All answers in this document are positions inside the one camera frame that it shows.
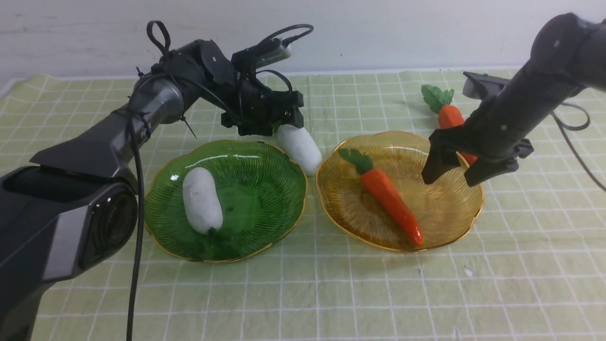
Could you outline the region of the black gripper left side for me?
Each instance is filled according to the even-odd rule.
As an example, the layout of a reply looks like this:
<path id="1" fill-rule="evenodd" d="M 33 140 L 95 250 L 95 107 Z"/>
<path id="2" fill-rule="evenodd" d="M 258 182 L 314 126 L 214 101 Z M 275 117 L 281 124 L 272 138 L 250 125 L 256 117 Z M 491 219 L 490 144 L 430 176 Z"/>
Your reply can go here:
<path id="1" fill-rule="evenodd" d="M 227 93 L 227 110 L 220 116 L 221 125 L 236 127 L 240 136 L 273 136 L 284 125 L 303 128 L 303 94 L 294 90 L 285 76 L 279 79 L 286 90 L 273 90 L 258 79 L 244 79 L 239 90 Z"/>

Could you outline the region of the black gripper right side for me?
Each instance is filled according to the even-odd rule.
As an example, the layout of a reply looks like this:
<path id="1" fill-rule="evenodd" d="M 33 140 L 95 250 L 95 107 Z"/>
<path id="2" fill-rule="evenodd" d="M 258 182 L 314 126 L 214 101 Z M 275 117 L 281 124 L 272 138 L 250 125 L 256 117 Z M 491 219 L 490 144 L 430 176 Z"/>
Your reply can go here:
<path id="1" fill-rule="evenodd" d="M 442 175 L 459 168 L 457 150 L 478 158 L 464 172 L 470 187 L 516 172 L 518 158 L 526 158 L 534 151 L 527 138 L 534 128 L 534 125 L 487 125 L 474 129 L 461 125 L 437 129 L 430 136 L 430 152 L 421 173 L 423 181 L 433 184 Z"/>

